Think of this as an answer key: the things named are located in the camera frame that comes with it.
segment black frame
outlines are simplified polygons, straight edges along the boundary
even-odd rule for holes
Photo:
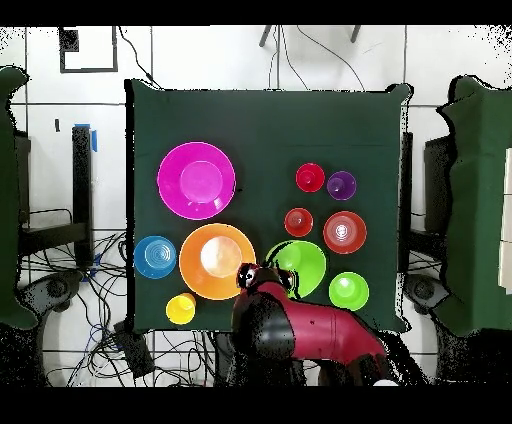
[[[28,210],[28,152],[30,141],[26,133],[18,132],[17,155],[19,191],[22,201],[20,223],[25,220]],[[91,148],[89,128],[74,127],[73,142],[73,222],[46,228],[21,228],[19,235],[19,254],[28,256],[43,249],[75,243],[77,267],[83,269],[93,264],[92,238],[92,193],[91,193]]]

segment tile floor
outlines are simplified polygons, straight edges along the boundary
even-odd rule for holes
[[[276,65],[269,76],[269,65],[275,52],[272,32],[265,47],[258,42],[264,25],[211,27],[122,27],[123,34],[137,50],[141,66],[165,88],[190,89],[266,89],[276,87]],[[474,26],[363,26],[355,44],[349,38],[353,26],[310,26],[301,29],[347,60],[358,73],[366,90],[384,90],[390,84],[407,82],[414,87],[410,102],[408,129],[414,133],[412,210],[425,211],[423,189],[424,143],[448,133],[448,126],[435,111],[447,101],[450,81],[461,74],[476,74],[495,87],[505,88],[512,82],[512,57],[499,30]],[[110,27],[78,27],[80,51],[66,53],[67,67],[111,66],[112,40]],[[11,110],[20,130],[32,139],[30,163],[30,203],[32,210],[72,207],[70,129],[76,123],[90,123],[98,134],[98,151],[92,153],[94,234],[100,240],[120,234],[125,221],[125,94],[124,78],[144,78],[135,62],[131,47],[117,33],[118,72],[61,74],[59,69],[58,32],[56,28],[0,28],[0,66],[15,65],[27,70],[30,80],[18,90]],[[309,89],[360,90],[352,71],[341,60],[323,50],[299,32],[294,25],[284,26],[280,87]],[[59,119],[60,132],[56,132]],[[65,213],[34,215],[33,226],[66,221]],[[423,228],[423,217],[413,217],[413,227]],[[104,262],[122,265],[116,248],[103,258]],[[66,264],[59,258],[65,253],[50,251],[51,260]],[[20,284],[43,273],[31,264],[24,271]],[[103,284],[107,277],[97,275]],[[115,281],[111,289],[125,293],[125,280]],[[80,295],[93,323],[99,323],[100,307],[91,287],[84,283]],[[112,322],[124,318],[126,301],[109,295]],[[90,326],[85,308],[78,298],[64,314],[52,313],[44,338],[44,359],[52,384],[65,385],[71,370],[84,357]],[[437,343],[433,324],[428,317],[416,314],[404,300],[403,313],[412,329],[402,337],[411,354],[433,377],[436,367]],[[183,343],[169,353],[170,343],[177,345],[191,339],[189,332],[155,332],[147,335],[147,343],[156,363],[164,370],[186,367],[191,342]],[[125,369],[122,358],[119,367]],[[204,383],[204,367],[191,355],[192,368],[198,370],[191,378]],[[104,374],[111,374],[105,364]],[[177,381],[176,376],[156,371],[137,386],[163,386]],[[116,378],[100,379],[80,374],[75,383],[84,385],[120,385]],[[315,384],[315,369],[308,370],[308,381]],[[125,385],[134,385],[131,374],[121,377]]]

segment table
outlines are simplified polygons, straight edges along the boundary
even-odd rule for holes
[[[193,230],[220,222],[244,232],[257,259],[262,260],[276,243],[291,239],[283,226],[286,212],[305,207],[315,225],[304,239],[323,249],[327,272],[304,300],[330,304],[331,279],[339,272],[354,271],[366,278],[370,288],[368,303],[357,314],[372,327],[405,331],[395,313],[395,287],[400,117],[401,104],[410,96],[409,86],[395,85],[381,93],[159,91],[138,80],[126,80],[125,88],[127,143],[134,143],[133,153],[127,148],[128,183],[131,178],[134,183],[134,209],[127,211],[128,239],[134,237],[133,245],[146,236],[161,235],[179,250]],[[190,221],[163,204],[156,175],[172,148],[198,140],[228,155],[237,186],[221,213]],[[305,162],[320,164],[327,178],[337,170],[351,172],[357,179],[356,195],[337,202],[325,186],[316,193],[302,192],[295,184],[295,172]],[[364,246],[350,255],[331,252],[322,237],[325,221],[340,210],[357,213],[367,226]],[[130,278],[134,278],[133,287]],[[135,271],[134,277],[129,276],[129,286],[128,306],[134,308],[137,330],[230,330],[234,299],[211,301],[195,296],[196,316],[189,324],[176,326],[168,321],[168,300],[190,292],[178,266],[160,280]]]

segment chair leg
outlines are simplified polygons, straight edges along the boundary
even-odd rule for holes
[[[265,29],[263,30],[263,34],[262,34],[261,40],[260,40],[260,47],[263,47],[265,45],[265,42],[267,41],[268,34],[270,33],[270,28],[272,28],[272,25],[265,25]]]
[[[359,30],[361,29],[361,25],[354,26],[354,31],[352,31],[352,37],[350,37],[350,41],[352,43],[356,42],[357,34],[359,34]]]

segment green cloth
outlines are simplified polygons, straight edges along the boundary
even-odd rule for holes
[[[0,322],[11,327],[30,329],[38,321],[34,313],[23,307],[15,296],[19,280],[18,258],[18,163],[14,142],[14,125],[10,101],[14,92],[28,81],[27,75],[19,68],[0,67]]]
[[[452,88],[450,104],[441,109],[457,147],[445,275],[452,295],[435,313],[458,336],[482,328],[510,330],[512,296],[498,286],[498,264],[512,92],[474,77],[455,79]]]
[[[398,171],[401,103],[405,84],[389,92],[332,91],[157,91],[132,80],[135,114],[135,245],[149,235],[168,238],[180,250],[185,238],[208,223],[225,223],[247,235],[257,260],[278,242],[292,237],[284,229],[286,212],[305,207],[314,218],[303,239],[327,255],[320,286],[304,300],[329,305],[329,283],[342,271],[361,274],[370,298],[357,314],[379,329],[405,331],[395,314],[397,278]],[[236,193],[218,215],[204,221],[180,218],[164,205],[156,175],[174,147],[205,141],[222,149],[236,172]],[[305,162],[321,165],[327,178],[347,170],[357,192],[345,202],[324,187],[304,193],[295,173]],[[338,255],[325,245],[322,229],[333,213],[349,210],[366,222],[363,247]],[[165,315],[169,299],[190,292],[178,266],[167,277],[150,280],[135,271],[135,327],[139,330],[200,329],[229,331],[234,299],[211,301],[195,296],[196,316],[176,326]]]

